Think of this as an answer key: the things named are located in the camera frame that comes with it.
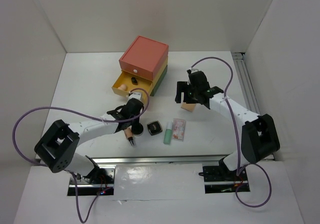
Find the beige square palette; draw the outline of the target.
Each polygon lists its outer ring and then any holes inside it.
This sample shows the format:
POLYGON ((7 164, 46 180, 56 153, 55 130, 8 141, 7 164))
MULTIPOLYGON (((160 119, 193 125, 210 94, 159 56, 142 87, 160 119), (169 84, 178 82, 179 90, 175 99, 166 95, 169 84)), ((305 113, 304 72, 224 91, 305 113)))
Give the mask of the beige square palette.
POLYGON ((195 110, 195 107, 196 107, 196 103, 188 104, 186 102, 183 102, 181 105, 182 109, 189 111, 189 112, 193 112, 195 110))

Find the peach makeup sponge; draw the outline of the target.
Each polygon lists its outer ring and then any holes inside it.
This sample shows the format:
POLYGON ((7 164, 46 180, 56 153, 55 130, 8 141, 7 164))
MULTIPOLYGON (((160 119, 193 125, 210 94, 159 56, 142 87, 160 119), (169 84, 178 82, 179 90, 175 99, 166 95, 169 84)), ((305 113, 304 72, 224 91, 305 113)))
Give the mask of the peach makeup sponge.
POLYGON ((128 88, 128 87, 127 87, 126 84, 121 84, 121 85, 118 87, 118 89, 123 90, 123 91, 126 91, 127 88, 128 88))

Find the yellow drawer unit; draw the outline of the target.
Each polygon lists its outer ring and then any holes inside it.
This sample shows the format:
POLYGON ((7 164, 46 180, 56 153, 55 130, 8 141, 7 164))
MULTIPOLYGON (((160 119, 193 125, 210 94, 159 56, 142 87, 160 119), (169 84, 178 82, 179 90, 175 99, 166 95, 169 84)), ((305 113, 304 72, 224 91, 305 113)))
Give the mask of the yellow drawer unit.
POLYGON ((117 95, 120 95, 120 96, 123 96, 123 97, 126 97, 129 92, 132 90, 132 89, 135 89, 135 88, 142 88, 144 90, 147 91, 147 93, 150 95, 154 86, 156 85, 158 79, 160 78, 162 72, 164 71, 164 69, 166 68, 166 66, 168 66, 168 58, 165 59, 164 63, 162 64, 159 72, 157 73, 156 77, 154 80, 147 80, 147 79, 144 79, 142 77, 139 77, 139 76, 135 76, 131 73, 128 73, 128 72, 125 72, 125 71, 122 71, 122 73, 120 74, 120 76, 118 77, 118 79, 115 81, 115 83, 113 84, 112 86, 112 90, 115 94, 117 95), (138 81, 138 85, 133 85, 132 82, 131 82, 131 77, 135 77, 138 81), (118 89, 118 87, 121 85, 121 84, 126 84, 127 85, 127 90, 126 91, 123 91, 123 90, 120 90, 118 89))

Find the black orange makeup brush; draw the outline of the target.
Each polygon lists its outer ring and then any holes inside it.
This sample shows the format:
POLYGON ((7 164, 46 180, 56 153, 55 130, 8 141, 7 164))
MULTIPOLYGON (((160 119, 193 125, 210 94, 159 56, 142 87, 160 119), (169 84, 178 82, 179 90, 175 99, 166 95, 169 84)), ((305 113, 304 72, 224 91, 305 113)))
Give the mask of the black orange makeup brush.
POLYGON ((135 77, 131 77, 131 83, 133 85, 138 85, 138 81, 137 81, 137 79, 135 77))

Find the red top drawer unit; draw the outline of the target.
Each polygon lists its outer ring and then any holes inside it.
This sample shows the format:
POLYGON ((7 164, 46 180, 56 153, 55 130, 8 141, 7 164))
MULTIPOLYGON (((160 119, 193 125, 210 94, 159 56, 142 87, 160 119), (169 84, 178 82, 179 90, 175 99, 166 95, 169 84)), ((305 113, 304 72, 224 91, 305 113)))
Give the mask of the red top drawer unit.
POLYGON ((153 80, 169 53, 167 44, 137 36, 119 59, 123 71, 153 80))

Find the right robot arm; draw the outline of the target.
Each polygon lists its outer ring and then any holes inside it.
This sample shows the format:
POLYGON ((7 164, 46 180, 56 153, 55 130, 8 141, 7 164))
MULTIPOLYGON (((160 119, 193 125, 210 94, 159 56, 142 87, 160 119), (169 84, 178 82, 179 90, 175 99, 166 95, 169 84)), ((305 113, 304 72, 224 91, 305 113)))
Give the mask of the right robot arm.
POLYGON ((254 113, 221 88, 211 87, 202 71, 189 72, 188 81, 177 82, 175 102, 204 105, 233 122, 239 147, 219 161, 218 174, 224 180, 231 179, 237 169, 256 164, 280 149, 273 118, 254 113))

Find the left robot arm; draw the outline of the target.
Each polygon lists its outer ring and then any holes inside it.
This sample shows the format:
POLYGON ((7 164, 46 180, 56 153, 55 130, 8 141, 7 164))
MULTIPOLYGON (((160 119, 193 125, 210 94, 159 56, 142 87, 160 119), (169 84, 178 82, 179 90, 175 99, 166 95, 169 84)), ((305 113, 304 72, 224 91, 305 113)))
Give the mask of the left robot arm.
POLYGON ((131 98, 123 106, 108 111, 112 122, 106 120, 89 120, 67 124, 62 120, 55 121, 34 147, 36 154, 53 173, 63 170, 79 174, 87 183, 97 183, 107 179, 106 172, 92 158, 77 154, 81 144, 100 136, 114 134, 139 124, 137 117, 144 109, 144 104, 131 98))

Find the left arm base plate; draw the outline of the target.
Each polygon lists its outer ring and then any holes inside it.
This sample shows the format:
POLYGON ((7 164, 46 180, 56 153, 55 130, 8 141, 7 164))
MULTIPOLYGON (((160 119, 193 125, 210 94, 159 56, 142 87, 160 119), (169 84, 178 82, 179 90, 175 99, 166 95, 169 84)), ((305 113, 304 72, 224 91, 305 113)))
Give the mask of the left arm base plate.
POLYGON ((105 171, 104 176, 99 176, 96 180, 89 180, 76 173, 76 182, 78 189, 78 196, 101 196, 114 195, 114 182, 115 182, 115 166, 103 166, 105 171))

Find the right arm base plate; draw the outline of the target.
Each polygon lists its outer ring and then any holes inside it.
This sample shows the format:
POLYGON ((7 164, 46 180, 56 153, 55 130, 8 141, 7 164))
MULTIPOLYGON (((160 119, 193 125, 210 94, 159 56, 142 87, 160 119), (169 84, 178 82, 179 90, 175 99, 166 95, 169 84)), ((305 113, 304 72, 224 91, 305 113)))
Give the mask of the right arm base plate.
POLYGON ((219 166, 203 166, 198 173, 204 180, 206 194, 232 193, 238 188, 238 192, 250 192, 247 173, 243 170, 239 176, 236 171, 224 172, 219 166))

